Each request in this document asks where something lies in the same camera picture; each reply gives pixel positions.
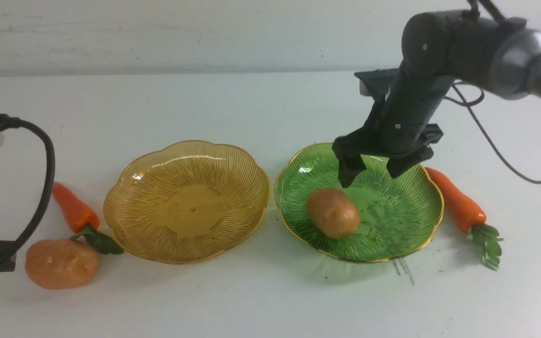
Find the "black gripper image-right finger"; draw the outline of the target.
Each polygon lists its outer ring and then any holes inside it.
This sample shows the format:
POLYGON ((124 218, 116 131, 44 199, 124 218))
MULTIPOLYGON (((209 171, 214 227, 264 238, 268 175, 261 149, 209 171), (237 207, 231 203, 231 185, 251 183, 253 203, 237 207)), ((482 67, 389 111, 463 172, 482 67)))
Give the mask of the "black gripper image-right finger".
POLYGON ((386 169, 393 179, 397 179, 412 167, 431 159, 433 155, 431 148, 417 148, 404 156, 389 158, 386 169))
POLYGON ((342 188, 348 188, 367 167, 360 154, 339 154, 338 180, 342 188))

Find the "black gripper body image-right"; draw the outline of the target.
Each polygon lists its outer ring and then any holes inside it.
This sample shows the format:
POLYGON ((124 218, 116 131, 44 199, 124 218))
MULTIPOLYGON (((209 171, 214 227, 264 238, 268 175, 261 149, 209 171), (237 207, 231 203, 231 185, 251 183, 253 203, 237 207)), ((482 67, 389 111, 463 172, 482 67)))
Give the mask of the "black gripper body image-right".
POLYGON ((454 77, 442 73, 419 75, 408 66, 400 66, 384 98, 374 103, 363 126, 338 137, 333 152, 339 158, 371 155, 390 159, 433 156, 431 143, 438 136, 424 136, 437 107, 442 103, 454 77))

